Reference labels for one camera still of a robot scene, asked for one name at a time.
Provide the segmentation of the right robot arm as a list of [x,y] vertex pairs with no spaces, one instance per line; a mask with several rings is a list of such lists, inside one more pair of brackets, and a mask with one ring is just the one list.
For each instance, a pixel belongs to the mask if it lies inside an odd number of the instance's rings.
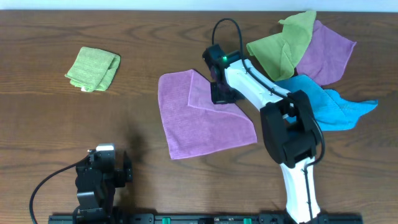
[[253,67],[239,51],[221,49],[202,55],[211,77],[214,104],[247,99],[260,112],[264,145],[280,165],[287,193],[286,211],[294,223],[314,223],[320,213],[313,166],[320,162],[317,146],[325,140],[306,93],[277,86]]

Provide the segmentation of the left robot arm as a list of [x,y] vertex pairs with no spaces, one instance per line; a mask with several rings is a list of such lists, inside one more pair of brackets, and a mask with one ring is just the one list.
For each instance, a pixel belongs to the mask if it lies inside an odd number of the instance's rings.
[[84,221],[105,221],[112,216],[117,188],[132,182],[132,162],[123,154],[123,167],[115,167],[113,150],[89,150],[88,157],[76,165],[77,198]]

